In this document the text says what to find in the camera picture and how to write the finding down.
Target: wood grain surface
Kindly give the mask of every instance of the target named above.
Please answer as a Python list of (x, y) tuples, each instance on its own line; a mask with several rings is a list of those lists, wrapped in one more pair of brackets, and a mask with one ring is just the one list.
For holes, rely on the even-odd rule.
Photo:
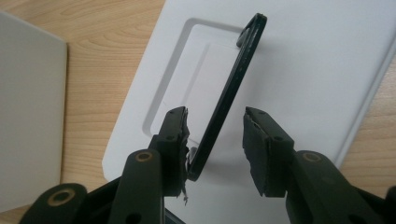
[[(0, 9), (68, 43), (62, 182), (106, 183), (107, 141), (163, 7), (151, 1), (2, 0)], [(396, 60), (393, 60), (342, 172), (383, 197), (396, 185)], [(18, 223), (28, 206), (0, 214)]]

